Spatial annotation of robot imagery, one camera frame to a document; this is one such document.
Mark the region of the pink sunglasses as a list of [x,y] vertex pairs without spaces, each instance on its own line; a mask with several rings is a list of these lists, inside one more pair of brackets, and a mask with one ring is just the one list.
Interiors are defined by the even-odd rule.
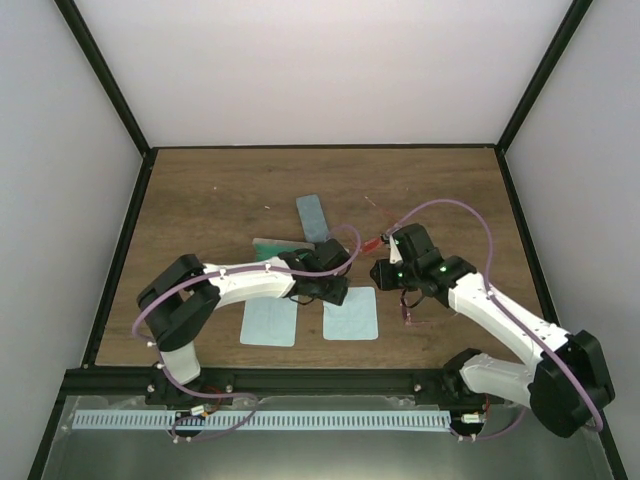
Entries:
[[401,316],[403,320],[403,325],[408,328],[420,328],[420,327],[434,327],[435,325],[443,324],[445,321],[450,320],[458,316],[458,313],[450,313],[447,317],[443,319],[427,319],[416,321],[414,319],[414,315],[412,314],[413,310],[417,308],[422,301],[426,298],[425,295],[421,294],[419,298],[413,303],[407,302],[407,295],[410,293],[408,289],[403,289],[401,291],[399,297],[399,306],[401,311]]

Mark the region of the green glasses case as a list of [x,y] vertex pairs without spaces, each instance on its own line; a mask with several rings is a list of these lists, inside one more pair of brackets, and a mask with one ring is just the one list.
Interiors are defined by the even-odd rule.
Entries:
[[315,249],[313,243],[267,238],[254,238],[252,240],[252,246],[257,261],[268,260],[271,257],[278,256],[280,253]]

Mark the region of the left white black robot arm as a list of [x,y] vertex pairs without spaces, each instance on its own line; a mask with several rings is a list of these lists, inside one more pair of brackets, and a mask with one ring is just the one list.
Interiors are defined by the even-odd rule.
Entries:
[[203,395],[194,341],[215,310],[262,298],[305,298],[340,306],[353,260],[333,238],[246,264],[205,264],[194,254],[178,257],[137,297],[142,322],[151,332],[148,341],[171,376],[170,393],[184,404]]

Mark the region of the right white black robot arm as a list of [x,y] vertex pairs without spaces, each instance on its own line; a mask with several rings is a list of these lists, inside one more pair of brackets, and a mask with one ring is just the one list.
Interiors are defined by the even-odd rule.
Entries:
[[447,364],[447,396],[465,403],[478,394],[529,409],[553,434],[599,431],[615,398],[602,346],[585,330],[572,334],[525,309],[459,256],[445,258],[420,224],[384,236],[389,256],[370,276],[381,291],[418,292],[461,314],[506,346],[516,362],[467,349]]

